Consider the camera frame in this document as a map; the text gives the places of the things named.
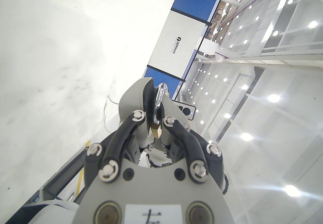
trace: joyson logo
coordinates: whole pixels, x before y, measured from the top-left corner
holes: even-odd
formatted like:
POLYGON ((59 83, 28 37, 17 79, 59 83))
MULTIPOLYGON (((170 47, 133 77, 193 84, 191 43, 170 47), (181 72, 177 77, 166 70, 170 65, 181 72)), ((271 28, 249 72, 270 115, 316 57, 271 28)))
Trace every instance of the joyson logo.
POLYGON ((175 54, 179 44, 180 44, 180 41, 181 41, 181 37, 178 37, 175 42, 174 42, 174 45, 173 45, 173 54, 175 54))

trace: white ceiling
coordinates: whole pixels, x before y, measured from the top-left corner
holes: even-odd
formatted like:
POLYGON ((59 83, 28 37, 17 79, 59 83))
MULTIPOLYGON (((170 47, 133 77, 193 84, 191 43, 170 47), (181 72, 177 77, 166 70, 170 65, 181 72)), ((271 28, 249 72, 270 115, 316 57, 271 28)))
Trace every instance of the white ceiling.
MULTIPOLYGON (((239 18, 228 14, 217 34, 218 42, 223 36, 221 47, 242 56, 322 53, 321 1, 294 0, 279 10, 281 0, 241 1, 239 18), (313 20, 318 26, 310 29, 308 24, 313 20), (275 30, 279 31, 276 37, 272 35, 275 30)), ((206 140, 220 140, 230 182, 225 199, 238 224, 321 223, 323 73, 265 68, 259 79, 257 75, 250 66, 194 63, 182 88, 187 101, 195 101, 199 109, 193 120, 196 131, 206 140), (254 88, 242 90, 243 84, 254 88), (269 102, 271 94, 281 99, 269 102), (241 106, 243 97, 246 100, 241 106), (237 108, 236 115, 224 118, 237 108), (244 141, 242 133, 251 134, 253 140, 244 141), (288 196, 283 190, 286 185, 296 186, 302 195, 288 196)))

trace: ceiling light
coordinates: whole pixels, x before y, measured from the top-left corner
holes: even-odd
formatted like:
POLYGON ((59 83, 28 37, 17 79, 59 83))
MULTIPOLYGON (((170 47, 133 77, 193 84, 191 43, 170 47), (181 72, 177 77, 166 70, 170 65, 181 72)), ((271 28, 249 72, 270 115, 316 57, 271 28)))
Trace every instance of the ceiling light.
POLYGON ((299 197, 301 196, 301 192, 293 185, 287 185, 285 188, 284 188, 284 191, 289 195, 289 196, 292 196, 292 197, 299 197))
POLYGON ((272 103, 277 103, 280 100, 279 95, 270 95, 268 96, 268 100, 272 103))
POLYGON ((246 133, 246 132, 241 134, 241 138, 247 142, 249 142, 253 139, 253 137, 249 133, 246 133))
POLYGON ((316 21, 312 21, 310 22, 310 24, 308 25, 309 28, 315 28, 318 25, 318 23, 316 21))
POLYGON ((277 6, 277 11, 281 10, 284 7, 285 3, 286 3, 286 0, 280 0, 277 6))

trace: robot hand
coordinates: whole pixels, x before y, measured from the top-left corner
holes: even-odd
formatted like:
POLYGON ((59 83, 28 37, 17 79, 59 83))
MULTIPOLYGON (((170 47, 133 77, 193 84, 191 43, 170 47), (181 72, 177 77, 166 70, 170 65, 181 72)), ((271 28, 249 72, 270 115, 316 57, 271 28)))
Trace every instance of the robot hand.
POLYGON ((190 129, 165 84, 138 80, 122 96, 119 115, 119 128, 87 150, 86 193, 73 224, 234 223, 222 194, 221 150, 190 129), (140 167, 150 128, 158 126, 172 164, 140 167))

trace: poster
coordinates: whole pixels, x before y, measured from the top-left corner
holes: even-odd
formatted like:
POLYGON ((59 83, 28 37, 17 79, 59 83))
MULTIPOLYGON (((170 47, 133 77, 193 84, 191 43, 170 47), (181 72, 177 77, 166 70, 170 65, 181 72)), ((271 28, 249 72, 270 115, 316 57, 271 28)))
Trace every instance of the poster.
POLYGON ((170 11, 148 65, 178 78, 192 58, 205 24, 170 11))

